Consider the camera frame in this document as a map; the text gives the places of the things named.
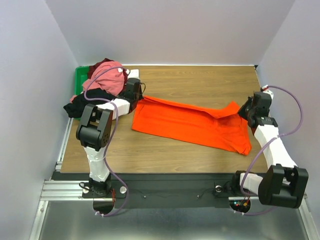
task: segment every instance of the white wall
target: white wall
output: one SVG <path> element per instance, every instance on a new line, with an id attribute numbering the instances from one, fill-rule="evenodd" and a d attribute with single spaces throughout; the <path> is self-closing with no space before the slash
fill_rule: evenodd
<path id="1" fill-rule="evenodd" d="M 0 235 L 29 239 L 54 170 L 77 62 L 43 0 L 0 7 Z"/>
<path id="2" fill-rule="evenodd" d="M 257 73 L 260 84 L 277 85 L 301 101 L 304 122 L 283 142 L 291 157 L 309 172 L 308 202 L 320 232 L 320 1 L 297 0 L 266 51 Z M 272 115 L 282 133 L 299 121 L 294 100 L 275 92 Z"/>
<path id="3" fill-rule="evenodd" d="M 294 0 L 46 0 L 80 65 L 258 64 Z"/>

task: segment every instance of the black wire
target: black wire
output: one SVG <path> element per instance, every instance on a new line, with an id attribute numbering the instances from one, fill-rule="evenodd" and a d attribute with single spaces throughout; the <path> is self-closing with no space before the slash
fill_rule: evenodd
<path id="1" fill-rule="evenodd" d="M 146 90 L 146 84 L 145 84 L 144 82 L 140 82 L 140 86 L 141 86 L 141 85 L 144 85 L 144 89 L 143 89 L 143 92 L 142 92 L 140 95 L 144 94 L 144 92 L 145 92 L 145 90 Z"/>
<path id="2" fill-rule="evenodd" d="M 82 189 L 85 189 L 87 191 L 91 191 L 91 189 L 89 187 L 85 186 L 85 182 L 83 182 L 83 181 L 79 182 L 79 187 Z"/>

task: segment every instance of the wood grain surface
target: wood grain surface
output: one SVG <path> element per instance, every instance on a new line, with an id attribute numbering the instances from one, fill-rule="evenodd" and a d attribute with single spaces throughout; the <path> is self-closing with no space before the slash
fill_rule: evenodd
<path id="1" fill-rule="evenodd" d="M 221 109 L 231 101 L 242 106 L 260 89 L 253 66 L 127 66 L 139 69 L 145 95 Z M 246 170 L 261 149 L 249 133 L 248 156 L 179 140 L 153 136 L 131 129 L 134 113 L 121 116 L 107 152 L 110 167 L 118 173 L 234 173 Z M 89 173 L 86 153 L 76 139 L 74 120 L 67 142 L 62 173 Z M 261 156 L 253 172 L 266 172 Z"/>

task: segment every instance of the pile of clothes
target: pile of clothes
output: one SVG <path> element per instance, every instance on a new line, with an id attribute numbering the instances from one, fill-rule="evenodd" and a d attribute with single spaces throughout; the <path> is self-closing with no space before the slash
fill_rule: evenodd
<path id="1" fill-rule="evenodd" d="M 105 58 L 101 62 L 97 62 L 93 66 L 89 66 L 89 72 L 87 73 L 88 80 L 83 84 L 83 91 L 85 91 L 90 83 L 103 71 L 112 68 L 112 67 L 121 67 L 122 65 L 117 62 Z M 114 100 L 117 96 L 125 89 L 125 85 L 128 81 L 128 72 L 123 71 L 121 68 L 112 69 L 94 81 L 90 85 L 86 92 L 86 96 L 89 99 L 92 98 L 103 98 L 107 100 Z M 102 100 L 93 100 L 88 101 L 85 99 L 84 92 L 79 95 L 74 95 L 70 99 L 70 103 L 65 105 L 63 108 L 68 113 L 69 118 L 80 118 L 85 106 L 87 104 L 104 104 L 105 101 Z"/>

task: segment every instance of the orange cloth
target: orange cloth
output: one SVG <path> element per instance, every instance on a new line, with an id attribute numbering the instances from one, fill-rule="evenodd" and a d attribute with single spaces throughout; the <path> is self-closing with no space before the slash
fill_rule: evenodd
<path id="1" fill-rule="evenodd" d="M 132 129 L 248 155 L 252 147 L 247 121 L 238 110 L 234 101 L 211 109 L 144 96 L 135 109 Z"/>

